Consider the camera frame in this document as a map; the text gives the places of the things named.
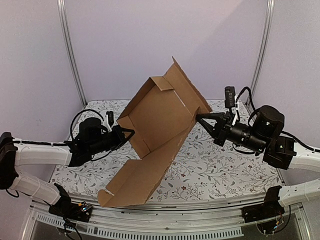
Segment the brown cardboard box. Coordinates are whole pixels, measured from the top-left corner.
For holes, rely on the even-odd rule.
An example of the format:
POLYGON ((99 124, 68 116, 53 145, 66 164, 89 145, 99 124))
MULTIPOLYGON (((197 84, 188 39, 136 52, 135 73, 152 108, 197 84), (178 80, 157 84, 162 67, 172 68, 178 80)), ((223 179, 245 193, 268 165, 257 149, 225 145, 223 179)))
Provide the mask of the brown cardboard box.
POLYGON ((211 111, 176 61, 164 75, 149 77, 117 119, 122 128, 134 130, 129 142, 138 159, 127 160, 99 190, 100 206, 145 204, 196 124, 196 115, 211 111))

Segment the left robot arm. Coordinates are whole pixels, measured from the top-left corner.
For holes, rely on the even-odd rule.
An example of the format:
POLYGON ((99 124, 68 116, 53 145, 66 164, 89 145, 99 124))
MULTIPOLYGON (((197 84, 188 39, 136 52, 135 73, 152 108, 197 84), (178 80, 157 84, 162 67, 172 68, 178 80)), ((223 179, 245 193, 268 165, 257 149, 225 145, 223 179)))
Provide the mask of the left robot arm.
POLYGON ((37 142, 13 138, 10 132, 0 137, 0 188, 24 193, 54 205, 63 216, 74 213, 68 193, 59 185, 47 183, 18 171, 23 165, 62 165, 80 167, 95 161, 96 154, 118 150, 135 134, 134 130, 116 125, 110 129, 98 126, 80 130, 71 141, 37 142))

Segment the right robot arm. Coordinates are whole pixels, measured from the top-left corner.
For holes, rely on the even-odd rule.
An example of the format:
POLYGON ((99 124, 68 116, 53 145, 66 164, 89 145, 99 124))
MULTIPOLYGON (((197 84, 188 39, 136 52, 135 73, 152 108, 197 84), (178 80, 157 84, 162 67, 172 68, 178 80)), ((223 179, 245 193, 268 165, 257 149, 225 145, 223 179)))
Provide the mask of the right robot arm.
MULTIPOLYGON (((276 169, 319 172, 319 149, 307 146, 292 134, 284 132, 285 117, 275 108, 265 105, 258 109, 252 125, 241 123, 236 117, 230 112, 205 113, 198 114, 196 120, 216 145, 223 146, 225 141, 230 141, 257 156, 263 155, 262 160, 276 169)), ((319 179, 290 186, 274 186, 267 190, 258 213, 262 218, 269 218, 278 208, 319 196, 319 179)))

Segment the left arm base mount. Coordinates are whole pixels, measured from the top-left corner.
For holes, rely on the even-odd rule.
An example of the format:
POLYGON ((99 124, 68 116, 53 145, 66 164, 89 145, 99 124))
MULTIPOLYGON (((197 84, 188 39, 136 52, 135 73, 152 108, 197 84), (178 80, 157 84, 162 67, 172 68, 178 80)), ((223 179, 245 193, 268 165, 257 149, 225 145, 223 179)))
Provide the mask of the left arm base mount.
POLYGON ((49 207, 48 212, 52 215, 66 219, 88 223, 92 214, 93 206, 85 201, 72 203, 69 194, 61 185, 55 183, 54 186, 57 187, 60 198, 57 203, 49 207))

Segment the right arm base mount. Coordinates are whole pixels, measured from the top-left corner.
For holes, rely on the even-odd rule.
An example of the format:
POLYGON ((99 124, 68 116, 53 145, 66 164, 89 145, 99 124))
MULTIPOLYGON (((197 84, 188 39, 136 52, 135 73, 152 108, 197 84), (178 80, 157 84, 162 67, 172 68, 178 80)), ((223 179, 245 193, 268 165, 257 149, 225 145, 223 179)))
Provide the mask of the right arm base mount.
MULTIPOLYGON (((285 213, 284 207, 279 203, 280 189, 282 186, 273 186, 266 192, 262 203, 245 206, 241 208, 241 216, 245 223, 252 223, 266 220, 269 218, 283 217, 285 213)), ((258 230, 264 235, 273 235, 278 230, 280 220, 274 219, 270 222, 259 223, 258 230)))

